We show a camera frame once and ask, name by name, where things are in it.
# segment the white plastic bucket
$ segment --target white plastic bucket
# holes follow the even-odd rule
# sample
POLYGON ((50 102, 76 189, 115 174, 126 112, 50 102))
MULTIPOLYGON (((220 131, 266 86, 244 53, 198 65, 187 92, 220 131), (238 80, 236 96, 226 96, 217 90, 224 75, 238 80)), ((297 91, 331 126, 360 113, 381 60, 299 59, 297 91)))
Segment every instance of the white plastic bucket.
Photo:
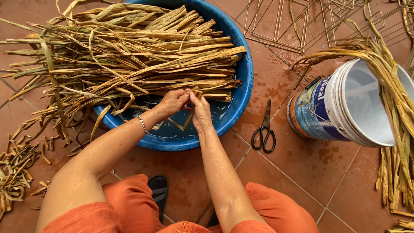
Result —
MULTIPOLYGON (((414 84, 400 66, 398 77, 413 99, 414 84)), ((287 116, 290 126, 308 138, 367 147, 395 145, 378 81, 361 59, 346 62, 330 77, 293 96, 287 116)))

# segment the scissor blade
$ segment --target scissor blade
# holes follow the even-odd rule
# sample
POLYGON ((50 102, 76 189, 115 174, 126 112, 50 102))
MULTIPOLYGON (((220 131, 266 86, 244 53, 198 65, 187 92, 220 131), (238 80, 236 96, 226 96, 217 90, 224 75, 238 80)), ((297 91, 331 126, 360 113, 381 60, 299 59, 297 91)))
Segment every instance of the scissor blade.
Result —
POLYGON ((272 102, 272 98, 269 98, 269 103, 267 104, 267 110, 265 114, 265 119, 263 120, 263 126, 266 128, 270 128, 270 103, 272 102))

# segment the black scissor handle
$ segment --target black scissor handle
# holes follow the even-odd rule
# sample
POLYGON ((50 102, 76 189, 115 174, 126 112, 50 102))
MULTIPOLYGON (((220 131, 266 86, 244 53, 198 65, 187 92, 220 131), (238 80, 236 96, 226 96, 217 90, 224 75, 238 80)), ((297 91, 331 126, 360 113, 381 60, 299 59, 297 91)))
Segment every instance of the black scissor handle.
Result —
POLYGON ((267 135, 266 135, 265 140, 263 141, 263 150, 266 153, 270 153, 270 152, 272 152, 274 150, 274 147, 275 146, 276 146, 276 137, 274 136, 274 132, 273 132, 273 130, 267 129, 267 135), (272 134, 273 146, 272 146, 272 148, 270 150, 266 150, 265 146, 266 146, 267 139, 269 138, 269 134, 272 134))
POLYGON ((263 126, 260 126, 258 129, 256 129, 255 133, 252 136, 252 147, 256 150, 259 150, 263 146, 263 126), (255 138, 256 134, 260 131, 260 145, 259 147, 255 146, 255 138))

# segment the tile floor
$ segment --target tile floor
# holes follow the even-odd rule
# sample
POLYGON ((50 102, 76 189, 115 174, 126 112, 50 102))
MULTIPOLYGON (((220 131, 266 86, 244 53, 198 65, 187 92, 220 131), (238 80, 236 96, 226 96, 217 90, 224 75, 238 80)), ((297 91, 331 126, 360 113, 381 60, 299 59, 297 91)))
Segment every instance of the tile floor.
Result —
MULTIPOLYGON (((241 30, 244 29, 249 0, 207 1, 231 17, 241 30)), ((60 2, 61 8, 65 8, 71 0, 60 2)), ((271 7, 275 2, 266 1, 264 4, 271 7)), ((386 2, 388 1, 382 0, 374 7, 378 7, 385 14, 391 9, 386 2)), ((95 7, 101 5, 83 5, 76 11, 83 12, 95 7)), ((26 21, 43 23, 57 13, 55 0, 0 2, 0 17, 20 24, 25 24, 26 21)), ((268 33, 267 28, 274 27, 274 15, 265 13, 262 23, 263 25, 257 27, 258 32, 268 33)), ((318 30, 318 25, 308 28, 311 38, 316 36, 314 34, 318 30)), ((347 25, 341 25, 338 35, 348 36, 352 32, 347 25)), ((26 34, 16 27, 1 24, 0 40, 22 38, 26 34)), ((373 188, 379 164, 378 149, 363 148, 354 143, 302 138, 293 132, 286 121, 286 100, 302 90, 307 81, 318 75, 331 74, 345 59, 325 62, 311 69, 298 90, 291 92, 300 78, 300 70, 290 68, 301 56, 251 40, 247 41, 255 68, 253 93, 240 120, 221 137, 221 142, 242 183, 246 185, 251 181, 257 182, 289 195, 311 214, 321 233, 383 232, 386 228, 392 227, 400 217, 392 216, 381 206, 380 193, 373 188), (262 123, 262 117, 257 116, 263 116, 269 97, 272 98, 271 128, 275 131, 277 146, 272 153, 263 154, 262 151, 252 150, 249 142, 254 130, 262 123)), ((324 42, 317 41, 315 47, 306 54, 321 49, 324 42)), ((405 40, 390 47, 393 54, 398 54, 396 60, 400 65, 406 62, 410 46, 409 41, 405 40)), ((16 45, 0 46, 0 68, 8 68, 9 63, 27 61, 27 58, 5 55, 5 51, 19 48, 16 45)), ((13 134, 20 123, 30 118, 30 113, 39 110, 45 104, 38 98, 41 90, 28 93, 11 102, 7 101, 29 79, 30 77, 0 80, 0 146, 5 144, 8 133, 13 134)), ((91 128, 92 124, 88 124, 85 130, 91 131, 91 128)), ((28 134, 36 132, 37 129, 33 128, 30 131, 28 134)), ((97 135, 104 132, 99 129, 97 135)), ((50 128, 47 128, 44 134, 55 136, 50 128)), ((35 177, 34 184, 41 180, 50 181, 68 161, 66 155, 76 145, 62 148, 62 144, 62 141, 57 141, 56 151, 48 154, 52 165, 39 160, 31 168, 35 177)), ((139 173, 149 177, 156 174, 167 176, 170 189, 164 224, 169 225, 182 220, 207 224, 213 207, 200 149, 163 153, 136 147, 114 169, 121 178, 139 173)), ((102 183, 117 180, 109 174, 102 183)), ((27 191, 24 202, 14 203, 13 210, 5 215, 0 224, 0 232, 34 232, 39 212, 31 210, 30 207, 40 206, 42 198, 30 194, 39 186, 34 185, 27 191)))

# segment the water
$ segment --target water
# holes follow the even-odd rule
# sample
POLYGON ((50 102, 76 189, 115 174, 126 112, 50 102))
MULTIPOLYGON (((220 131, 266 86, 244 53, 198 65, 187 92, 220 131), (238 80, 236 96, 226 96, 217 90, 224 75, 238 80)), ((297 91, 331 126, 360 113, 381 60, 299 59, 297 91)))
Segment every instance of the water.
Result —
MULTIPOLYGON (((137 105, 146 106, 151 109, 155 107, 159 102, 161 102, 161 100, 162 100, 162 97, 160 96, 150 95, 149 97, 145 99, 137 99, 136 103, 137 105)), ((210 103, 210 111, 212 114, 213 125, 215 125, 227 112, 230 102, 219 102, 219 101, 210 100, 209 103, 210 103)), ((122 116, 127 120, 131 120, 143 112, 144 111, 140 109, 127 109, 124 113, 122 113, 122 116)), ((178 124, 183 125, 188 115, 189 115, 188 111, 182 110, 182 111, 177 112, 170 118, 173 119, 178 124)), ((195 130, 192 122, 185 129, 185 131, 181 131, 178 127, 173 125, 170 121, 166 120, 160 129, 151 130, 149 133, 155 136, 162 137, 162 138, 189 138, 189 137, 196 138, 197 137, 197 131, 195 130)))

